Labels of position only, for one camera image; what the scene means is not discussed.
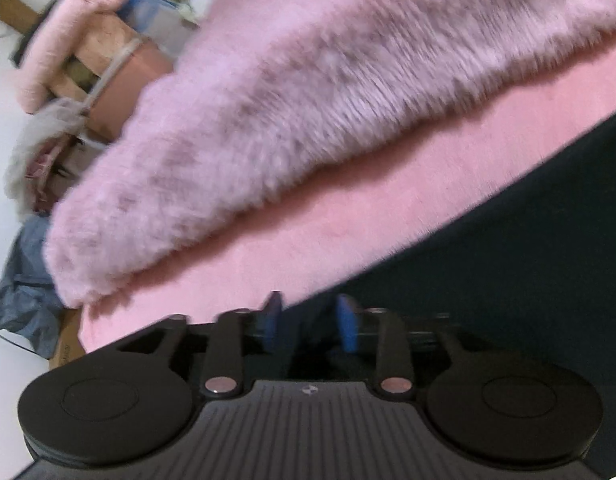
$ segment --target pink fabric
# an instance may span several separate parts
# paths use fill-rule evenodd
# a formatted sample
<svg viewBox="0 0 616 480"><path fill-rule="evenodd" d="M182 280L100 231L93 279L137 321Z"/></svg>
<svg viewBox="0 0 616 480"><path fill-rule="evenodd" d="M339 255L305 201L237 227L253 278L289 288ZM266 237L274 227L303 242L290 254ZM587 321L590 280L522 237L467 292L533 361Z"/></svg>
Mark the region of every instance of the pink fabric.
<svg viewBox="0 0 616 480"><path fill-rule="evenodd" d="M485 201L615 110L613 40L464 118L321 171L276 205L171 255L86 306L82 344L92 351L169 314L210 322L257 307L271 290L303 300Z"/></svg>
<svg viewBox="0 0 616 480"><path fill-rule="evenodd" d="M218 0L53 210L67 306L616 29L616 0Z"/></svg>
<svg viewBox="0 0 616 480"><path fill-rule="evenodd" d="M114 12L126 0L62 0L28 45L17 70L17 101L32 114L48 100L46 84L72 53L84 27L96 12Z"/></svg>

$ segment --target black circular disc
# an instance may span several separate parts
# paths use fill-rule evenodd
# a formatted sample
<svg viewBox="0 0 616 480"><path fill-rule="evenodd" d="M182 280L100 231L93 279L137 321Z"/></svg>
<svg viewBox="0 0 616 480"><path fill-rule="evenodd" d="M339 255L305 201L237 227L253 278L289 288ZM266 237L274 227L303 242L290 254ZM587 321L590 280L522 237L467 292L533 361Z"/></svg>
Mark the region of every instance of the black circular disc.
<svg viewBox="0 0 616 480"><path fill-rule="evenodd" d="M171 441L193 411L186 382L146 354L87 356L33 381L19 399L19 423L41 457L104 466Z"/></svg>
<svg viewBox="0 0 616 480"><path fill-rule="evenodd" d="M426 410L457 447L510 466L581 456L602 418L584 379L511 352L466 352L431 384Z"/></svg>

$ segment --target black cable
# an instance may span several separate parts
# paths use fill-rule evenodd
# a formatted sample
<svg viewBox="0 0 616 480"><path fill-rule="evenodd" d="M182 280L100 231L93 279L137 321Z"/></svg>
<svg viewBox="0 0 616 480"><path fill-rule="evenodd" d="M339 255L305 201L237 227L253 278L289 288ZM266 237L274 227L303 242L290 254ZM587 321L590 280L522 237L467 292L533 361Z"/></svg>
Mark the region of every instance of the black cable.
<svg viewBox="0 0 616 480"><path fill-rule="evenodd" d="M18 345L14 341L11 341L10 339L8 339L7 337L4 337L1 334L0 334L0 339L3 339L6 343L10 343L11 345L16 346L17 348L21 348L22 350L25 350L26 352L29 352L32 355L38 355L36 352L33 352L31 349L26 348L25 346Z"/></svg>

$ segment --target gray fabric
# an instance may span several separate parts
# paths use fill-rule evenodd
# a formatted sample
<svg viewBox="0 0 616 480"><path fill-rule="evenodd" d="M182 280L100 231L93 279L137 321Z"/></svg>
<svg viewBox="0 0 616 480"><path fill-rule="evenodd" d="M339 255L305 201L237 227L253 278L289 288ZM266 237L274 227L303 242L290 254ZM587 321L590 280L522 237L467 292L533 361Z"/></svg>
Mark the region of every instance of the gray fabric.
<svg viewBox="0 0 616 480"><path fill-rule="evenodd" d="M0 329L24 336L46 359L57 345L64 309L41 255L49 222L41 216L26 220L0 280Z"/></svg>

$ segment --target cardboard box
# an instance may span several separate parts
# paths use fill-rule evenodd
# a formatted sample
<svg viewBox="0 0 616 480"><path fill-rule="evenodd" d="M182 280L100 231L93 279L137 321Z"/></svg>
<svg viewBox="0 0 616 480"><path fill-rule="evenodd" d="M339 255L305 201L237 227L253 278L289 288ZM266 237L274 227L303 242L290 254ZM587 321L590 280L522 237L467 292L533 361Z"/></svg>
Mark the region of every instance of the cardboard box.
<svg viewBox="0 0 616 480"><path fill-rule="evenodd" d="M50 370L86 355L78 338L81 320L81 310L67 309L64 312L57 348L54 350L54 355L48 360Z"/></svg>

